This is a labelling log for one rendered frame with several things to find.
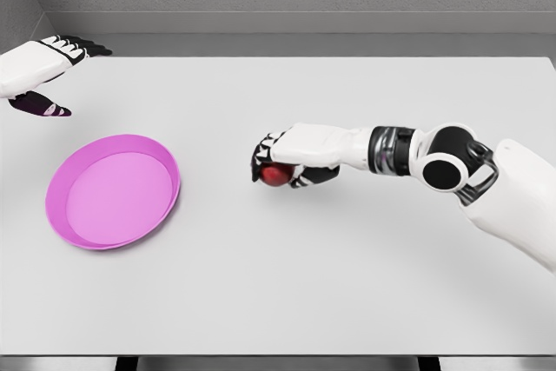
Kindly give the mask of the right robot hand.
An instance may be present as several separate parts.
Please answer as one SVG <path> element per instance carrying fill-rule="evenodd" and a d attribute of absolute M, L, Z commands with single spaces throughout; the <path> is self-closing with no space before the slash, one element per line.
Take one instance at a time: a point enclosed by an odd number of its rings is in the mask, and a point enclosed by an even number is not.
<path fill-rule="evenodd" d="M 327 182 L 339 175 L 350 143 L 348 130 L 327 125 L 297 123 L 269 133 L 251 156 L 252 181 L 261 180 L 263 165 L 277 162 L 294 168 L 288 181 L 293 189 Z"/>

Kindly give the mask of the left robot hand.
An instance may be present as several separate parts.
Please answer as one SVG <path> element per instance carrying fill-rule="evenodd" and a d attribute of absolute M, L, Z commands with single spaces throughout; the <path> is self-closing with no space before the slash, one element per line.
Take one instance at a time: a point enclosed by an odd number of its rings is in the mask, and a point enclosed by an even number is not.
<path fill-rule="evenodd" d="M 79 36 L 31 40 L 0 55 L 0 98 L 19 111 L 42 117 L 68 117 L 71 111 L 35 91 L 83 60 L 113 51 Z"/>

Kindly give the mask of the red apple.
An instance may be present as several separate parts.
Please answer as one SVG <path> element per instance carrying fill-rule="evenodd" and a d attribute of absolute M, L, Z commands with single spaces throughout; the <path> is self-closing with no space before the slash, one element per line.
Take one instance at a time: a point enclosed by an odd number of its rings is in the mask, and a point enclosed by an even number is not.
<path fill-rule="evenodd" d="M 260 180 L 270 187 L 280 187 L 291 181 L 294 172 L 293 165 L 278 162 L 263 163 L 260 169 Z"/>

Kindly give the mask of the pink round plate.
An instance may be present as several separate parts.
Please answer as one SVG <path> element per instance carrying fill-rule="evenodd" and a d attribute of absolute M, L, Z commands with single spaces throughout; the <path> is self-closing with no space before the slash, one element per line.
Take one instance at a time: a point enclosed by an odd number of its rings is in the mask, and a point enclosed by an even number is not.
<path fill-rule="evenodd" d="M 45 213 L 74 246 L 119 248 L 156 229 L 180 187 L 177 161 L 162 144 L 146 136 L 107 136 L 60 165 L 47 188 Z"/>

